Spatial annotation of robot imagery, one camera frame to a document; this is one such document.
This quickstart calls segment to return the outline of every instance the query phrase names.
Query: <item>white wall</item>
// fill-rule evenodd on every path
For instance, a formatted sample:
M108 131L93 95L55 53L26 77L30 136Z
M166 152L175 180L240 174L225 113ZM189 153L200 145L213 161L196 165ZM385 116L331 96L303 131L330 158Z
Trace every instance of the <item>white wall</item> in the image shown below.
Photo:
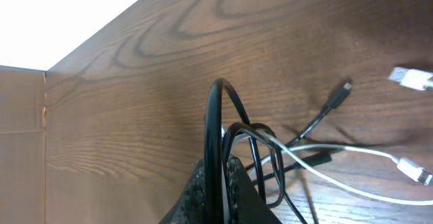
M0 65L48 70L136 0L0 0Z

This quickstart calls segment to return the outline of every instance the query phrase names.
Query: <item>dark wood grain pattern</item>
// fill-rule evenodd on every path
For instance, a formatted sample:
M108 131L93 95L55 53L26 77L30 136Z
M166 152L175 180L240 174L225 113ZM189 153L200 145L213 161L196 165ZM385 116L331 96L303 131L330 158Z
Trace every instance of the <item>dark wood grain pattern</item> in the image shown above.
M389 152L433 170L432 94L388 80L400 64L432 67L432 3L139 0L47 73L47 222L157 223L203 155L206 98L218 77L237 89L252 122L282 140L350 77L352 95L312 137L392 143ZM227 98L223 120L238 121ZM235 154L251 162L246 144ZM318 169L369 192L433 198L391 166L345 152ZM288 179L309 223L432 216L431 207L361 198L308 173ZM274 198L275 183L267 191ZM297 221L287 206L275 213Z
M45 223L41 71L0 66L0 223Z

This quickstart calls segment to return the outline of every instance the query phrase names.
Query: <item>white connector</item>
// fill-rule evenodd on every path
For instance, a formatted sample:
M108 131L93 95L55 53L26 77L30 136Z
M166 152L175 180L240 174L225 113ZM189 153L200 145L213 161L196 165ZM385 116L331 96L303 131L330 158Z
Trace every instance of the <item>white connector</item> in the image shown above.
M425 186L430 184L433 177L424 168L405 157L400 158L397 168L414 181L420 182Z
M401 86L425 91L433 88L433 72L418 69L396 67L392 70L390 80L400 83Z

